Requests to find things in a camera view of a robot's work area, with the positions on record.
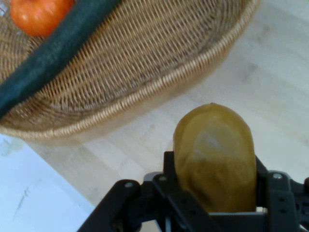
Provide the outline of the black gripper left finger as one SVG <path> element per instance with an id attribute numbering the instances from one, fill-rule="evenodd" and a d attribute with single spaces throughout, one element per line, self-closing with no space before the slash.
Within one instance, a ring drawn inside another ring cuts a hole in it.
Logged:
<path id="1" fill-rule="evenodd" d="M 80 232 L 139 232 L 154 220 L 161 232 L 215 232 L 217 224 L 193 196 L 181 189 L 174 152 L 164 153 L 163 172 L 142 184 L 116 182 L 78 229 Z"/>

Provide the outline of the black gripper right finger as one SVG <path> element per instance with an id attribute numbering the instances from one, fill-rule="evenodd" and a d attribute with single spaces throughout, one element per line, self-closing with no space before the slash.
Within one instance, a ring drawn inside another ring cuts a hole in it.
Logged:
<path id="1" fill-rule="evenodd" d="M 256 205 L 267 210 L 267 231 L 309 230 L 309 179 L 294 181 L 287 173 L 270 171 L 256 159 Z"/>

